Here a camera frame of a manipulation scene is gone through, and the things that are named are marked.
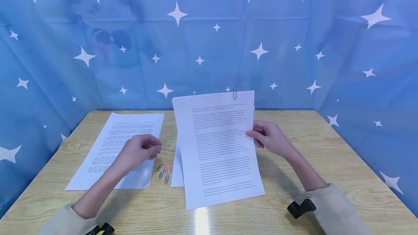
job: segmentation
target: paper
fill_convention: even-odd
[[[187,210],[266,194],[245,135],[254,91],[175,97],[173,107]]]
[[[134,135],[152,134],[159,138],[164,114],[111,113],[80,168],[68,183],[66,191],[88,190],[113,163],[125,142]],[[129,172],[115,189],[145,189],[151,182],[154,160]]]
[[[177,136],[176,150],[174,152],[173,174],[171,174],[171,187],[184,187],[183,165],[181,163],[181,149]]]

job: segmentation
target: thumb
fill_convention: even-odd
[[[246,131],[245,134],[247,136],[253,137],[259,140],[263,145],[266,145],[265,142],[267,141],[267,137],[259,133],[258,131]]]
[[[162,147],[161,145],[155,145],[155,146],[153,146],[153,147],[148,148],[148,149],[147,149],[148,156],[151,156],[151,155],[154,155],[154,154],[160,153],[160,152],[161,152],[161,150],[162,150],[162,148],[163,148],[163,147]]]

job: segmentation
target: wooden table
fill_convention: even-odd
[[[148,111],[122,111],[144,113]],[[176,144],[173,111],[165,113],[155,161],[170,164]],[[0,220],[0,234],[33,234],[84,191],[65,192],[99,135],[110,111],[88,114],[35,180]],[[255,118],[276,122],[328,182],[335,182],[374,234],[417,234],[418,221],[342,138],[314,111],[256,111]],[[323,234],[311,215],[294,220],[290,202],[302,201],[297,176],[279,156],[257,150],[265,196],[186,211],[183,188],[170,188],[154,172],[147,189],[114,190],[99,212],[115,234]]]

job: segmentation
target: fabric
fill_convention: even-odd
[[[313,215],[327,235],[371,235],[354,205],[335,184],[306,191],[305,196],[316,206]]]
[[[83,117],[255,90],[314,109],[418,215],[418,0],[4,0],[0,216]]]
[[[83,219],[67,204],[36,233],[36,235],[85,235],[96,227],[96,217]]]

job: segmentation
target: hand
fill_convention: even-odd
[[[116,157],[110,167],[125,176],[146,159],[152,160],[157,158],[157,154],[161,152],[161,149],[160,140],[151,134],[134,135],[126,141],[118,157]]]
[[[296,148],[292,145],[279,126],[273,122],[254,121],[253,131],[246,131],[247,136],[254,138],[256,147],[267,148],[272,153],[287,159]]]

